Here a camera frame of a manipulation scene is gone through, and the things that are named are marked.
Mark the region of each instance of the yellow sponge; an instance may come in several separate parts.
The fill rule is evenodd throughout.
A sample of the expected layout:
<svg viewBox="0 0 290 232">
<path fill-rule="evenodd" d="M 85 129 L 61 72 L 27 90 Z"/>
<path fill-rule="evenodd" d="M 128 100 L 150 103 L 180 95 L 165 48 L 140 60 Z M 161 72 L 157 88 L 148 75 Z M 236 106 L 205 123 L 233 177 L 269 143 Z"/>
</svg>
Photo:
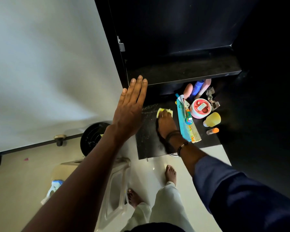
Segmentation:
<svg viewBox="0 0 290 232">
<path fill-rule="evenodd" d="M 171 113 L 172 117 L 173 117 L 173 111 L 170 109 L 163 109 L 163 108 L 159 108 L 158 112 L 157 112 L 157 118 L 159 116 L 159 113 L 166 110 L 167 112 Z"/>
</svg>

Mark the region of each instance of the hand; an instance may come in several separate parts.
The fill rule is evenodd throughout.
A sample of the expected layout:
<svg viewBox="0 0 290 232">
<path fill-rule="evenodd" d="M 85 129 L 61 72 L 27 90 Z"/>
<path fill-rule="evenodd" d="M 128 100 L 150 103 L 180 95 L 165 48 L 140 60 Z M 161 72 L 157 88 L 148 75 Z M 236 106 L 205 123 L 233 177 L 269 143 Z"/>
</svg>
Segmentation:
<svg viewBox="0 0 290 232">
<path fill-rule="evenodd" d="M 141 112 L 147 91 L 147 79 L 139 75 L 130 82 L 128 90 L 122 90 L 114 118 L 116 138 L 122 142 L 136 134 L 141 126 Z"/>
<path fill-rule="evenodd" d="M 164 139 L 170 132 L 177 130 L 172 114 L 166 110 L 159 113 L 158 125 L 158 132 Z"/>
</svg>

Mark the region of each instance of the navy blue shirt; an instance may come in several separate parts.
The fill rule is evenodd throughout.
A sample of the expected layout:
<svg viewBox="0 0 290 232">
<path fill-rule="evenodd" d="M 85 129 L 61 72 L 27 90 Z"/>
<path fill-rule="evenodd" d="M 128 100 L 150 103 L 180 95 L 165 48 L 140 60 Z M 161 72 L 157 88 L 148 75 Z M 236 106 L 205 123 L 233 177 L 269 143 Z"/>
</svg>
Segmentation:
<svg viewBox="0 0 290 232">
<path fill-rule="evenodd" d="M 205 156 L 196 163 L 193 183 L 223 232 L 290 231 L 290 199 L 214 157 Z M 166 228 L 182 231 L 167 223 L 150 223 L 132 231 Z"/>
</svg>

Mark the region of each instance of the white pants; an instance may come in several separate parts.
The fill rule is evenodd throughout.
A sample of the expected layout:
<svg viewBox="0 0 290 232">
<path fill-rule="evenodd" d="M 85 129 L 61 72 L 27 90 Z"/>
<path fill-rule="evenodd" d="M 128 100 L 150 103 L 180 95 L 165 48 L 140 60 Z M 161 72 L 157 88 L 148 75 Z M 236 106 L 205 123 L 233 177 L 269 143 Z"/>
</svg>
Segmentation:
<svg viewBox="0 0 290 232">
<path fill-rule="evenodd" d="M 132 230 L 136 226 L 151 222 L 167 222 L 186 232 L 194 232 L 182 205 L 181 196 L 173 182 L 167 182 L 158 191 L 152 209 L 146 203 L 140 203 L 121 231 Z"/>
</svg>

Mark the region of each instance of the yellow bottle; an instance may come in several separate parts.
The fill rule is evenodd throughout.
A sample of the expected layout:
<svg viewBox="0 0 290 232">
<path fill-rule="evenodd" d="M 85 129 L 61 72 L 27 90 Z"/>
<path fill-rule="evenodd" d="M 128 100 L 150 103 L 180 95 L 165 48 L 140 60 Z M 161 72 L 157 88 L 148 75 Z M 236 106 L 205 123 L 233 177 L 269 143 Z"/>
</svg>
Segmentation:
<svg viewBox="0 0 290 232">
<path fill-rule="evenodd" d="M 210 114 L 203 122 L 205 127 L 213 127 L 221 122 L 221 117 L 217 112 Z"/>
</svg>

